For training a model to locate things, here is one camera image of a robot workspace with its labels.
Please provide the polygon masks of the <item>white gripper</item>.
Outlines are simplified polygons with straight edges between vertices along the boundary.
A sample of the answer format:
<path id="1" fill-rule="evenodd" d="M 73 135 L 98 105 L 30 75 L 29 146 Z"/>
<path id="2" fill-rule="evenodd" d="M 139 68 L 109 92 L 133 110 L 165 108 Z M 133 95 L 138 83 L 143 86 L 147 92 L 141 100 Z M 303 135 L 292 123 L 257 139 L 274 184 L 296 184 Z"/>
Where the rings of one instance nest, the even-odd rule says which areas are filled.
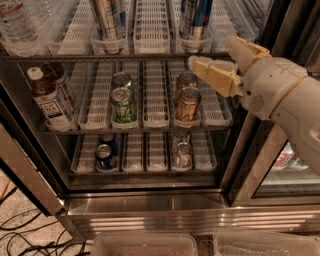
<path id="1" fill-rule="evenodd" d="M 190 56 L 188 67 L 223 97 L 243 95 L 243 108 L 261 120 L 269 120 L 281 98 L 307 76 L 304 67 L 285 58 L 270 58 L 268 49 L 241 37 L 227 36 L 225 48 L 236 64 Z M 238 68 L 242 73 L 246 72 L 243 76 L 243 91 Z"/>

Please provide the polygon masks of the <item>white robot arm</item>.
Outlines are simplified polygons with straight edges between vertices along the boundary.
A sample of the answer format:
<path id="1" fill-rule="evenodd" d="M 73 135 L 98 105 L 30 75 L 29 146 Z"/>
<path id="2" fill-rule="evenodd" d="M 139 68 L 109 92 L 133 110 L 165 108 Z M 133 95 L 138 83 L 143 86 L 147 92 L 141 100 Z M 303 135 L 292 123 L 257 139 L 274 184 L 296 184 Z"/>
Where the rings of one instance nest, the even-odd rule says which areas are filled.
<path id="1" fill-rule="evenodd" d="M 319 173 L 320 82 L 304 67 L 241 37 L 227 37 L 225 48 L 230 62 L 191 56 L 190 71 L 220 95 L 238 95 L 257 118 L 280 126 L 299 157 Z"/>

